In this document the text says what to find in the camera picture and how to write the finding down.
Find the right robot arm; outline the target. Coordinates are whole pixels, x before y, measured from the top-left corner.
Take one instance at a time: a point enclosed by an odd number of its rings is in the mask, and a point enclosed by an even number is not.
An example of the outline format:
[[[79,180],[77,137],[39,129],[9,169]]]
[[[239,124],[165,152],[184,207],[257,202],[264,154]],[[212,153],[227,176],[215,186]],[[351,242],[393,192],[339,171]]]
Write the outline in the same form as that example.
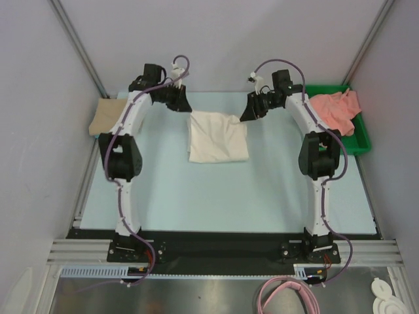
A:
[[[263,92],[264,79],[255,72],[250,74],[248,81],[254,83],[254,91],[247,95],[241,122],[257,120],[270,110],[283,108],[303,135],[298,166],[307,180],[308,222],[304,227],[307,242],[302,246],[302,255],[309,262],[318,262],[325,256],[325,247],[333,240],[327,221],[329,181],[340,163],[340,132],[324,124],[311,106],[306,88],[293,84],[288,70],[272,73],[273,89],[267,92]]]

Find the cream white t shirt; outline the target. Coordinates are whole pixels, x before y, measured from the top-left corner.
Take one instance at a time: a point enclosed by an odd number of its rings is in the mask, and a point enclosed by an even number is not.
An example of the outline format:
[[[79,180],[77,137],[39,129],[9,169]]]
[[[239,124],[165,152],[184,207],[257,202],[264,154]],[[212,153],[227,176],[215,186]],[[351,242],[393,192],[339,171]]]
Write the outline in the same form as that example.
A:
[[[247,125],[231,114],[193,111],[187,120],[189,161],[198,164],[249,159]]]

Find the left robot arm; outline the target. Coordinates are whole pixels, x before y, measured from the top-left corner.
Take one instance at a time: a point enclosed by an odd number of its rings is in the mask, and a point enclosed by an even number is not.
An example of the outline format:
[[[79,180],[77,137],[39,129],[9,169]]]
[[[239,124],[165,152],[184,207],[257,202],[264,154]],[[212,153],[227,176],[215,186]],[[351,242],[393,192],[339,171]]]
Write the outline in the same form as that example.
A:
[[[192,111],[183,84],[188,74],[189,66],[180,67],[177,60],[173,60],[170,73],[160,65],[146,63],[143,74],[129,85],[128,99],[117,122],[98,137],[105,178],[117,186],[118,236],[130,237],[141,229],[132,192],[143,167],[135,136],[155,102],[176,113]]]

